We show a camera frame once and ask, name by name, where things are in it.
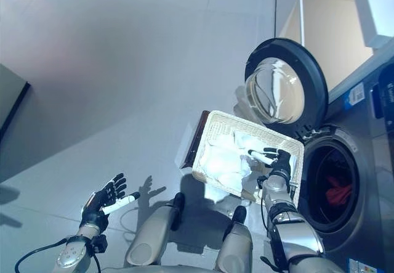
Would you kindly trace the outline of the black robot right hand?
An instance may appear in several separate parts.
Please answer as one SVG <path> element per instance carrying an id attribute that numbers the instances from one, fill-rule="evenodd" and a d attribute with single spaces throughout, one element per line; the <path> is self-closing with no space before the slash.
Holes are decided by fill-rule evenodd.
<path id="1" fill-rule="evenodd" d="M 274 171 L 280 171 L 288 177 L 291 176 L 291 154 L 287 151 L 272 147 L 265 147 L 261 152 L 253 149 L 250 149 L 247 152 L 252 158 L 265 164 Z"/>

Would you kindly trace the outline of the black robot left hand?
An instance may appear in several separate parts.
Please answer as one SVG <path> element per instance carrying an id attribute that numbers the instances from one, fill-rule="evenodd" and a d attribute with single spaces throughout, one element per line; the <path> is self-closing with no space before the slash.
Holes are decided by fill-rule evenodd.
<path id="1" fill-rule="evenodd" d="M 92 224 L 103 233 L 108 227 L 108 218 L 111 213 L 138 200 L 140 192 L 126 194 L 126 178 L 123 173 L 110 179 L 100 190 L 91 194 L 82 208 L 80 227 Z"/>

